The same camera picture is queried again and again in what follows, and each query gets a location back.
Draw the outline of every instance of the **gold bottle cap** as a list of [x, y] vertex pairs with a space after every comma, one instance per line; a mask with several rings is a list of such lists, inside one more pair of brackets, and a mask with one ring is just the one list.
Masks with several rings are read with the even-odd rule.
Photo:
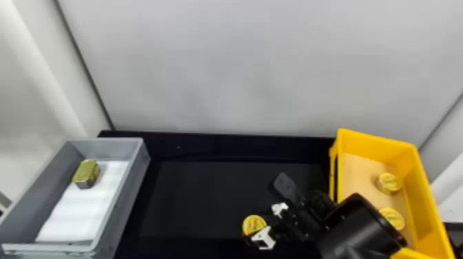
[[395, 229], [401, 231], [405, 228], [405, 219], [398, 211], [393, 208], [385, 207], [380, 209], [380, 214], [391, 223]]
[[258, 215], [250, 215], [243, 221], [243, 234], [248, 236], [267, 226], [265, 220]]
[[397, 176], [390, 173], [382, 173], [376, 179], [376, 187], [384, 194], [394, 194], [402, 188]]

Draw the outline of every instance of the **white foam insert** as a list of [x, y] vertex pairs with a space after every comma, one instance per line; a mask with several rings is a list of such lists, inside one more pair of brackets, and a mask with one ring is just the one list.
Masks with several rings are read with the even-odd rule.
[[110, 208], [128, 161], [97, 161], [101, 172], [90, 189], [70, 183], [43, 224], [36, 242], [93, 240]]

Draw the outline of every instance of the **black table surface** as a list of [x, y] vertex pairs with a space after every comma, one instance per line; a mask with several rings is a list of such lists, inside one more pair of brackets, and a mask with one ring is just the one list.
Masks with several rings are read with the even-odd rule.
[[153, 238], [143, 235], [159, 167], [164, 162], [255, 162], [319, 165], [328, 182], [334, 138], [102, 131], [99, 137], [140, 137], [152, 158], [116, 252], [116, 258], [284, 258], [312, 256], [296, 245], [281, 251], [250, 249], [237, 238]]

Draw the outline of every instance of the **white wall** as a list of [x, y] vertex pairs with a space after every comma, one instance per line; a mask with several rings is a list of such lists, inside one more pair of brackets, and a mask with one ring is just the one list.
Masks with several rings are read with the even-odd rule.
[[420, 149], [429, 180], [435, 180], [462, 152], [463, 99], [460, 99]]
[[66, 138], [108, 128], [51, 3], [0, 1], [0, 191], [12, 200]]
[[60, 0], [120, 130], [421, 145], [463, 88], [460, 0]]

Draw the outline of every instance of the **gray wall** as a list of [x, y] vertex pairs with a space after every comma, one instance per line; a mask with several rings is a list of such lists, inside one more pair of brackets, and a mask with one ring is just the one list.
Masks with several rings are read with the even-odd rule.
[[421, 145], [462, 91], [460, 0], [59, 3], [120, 130]]

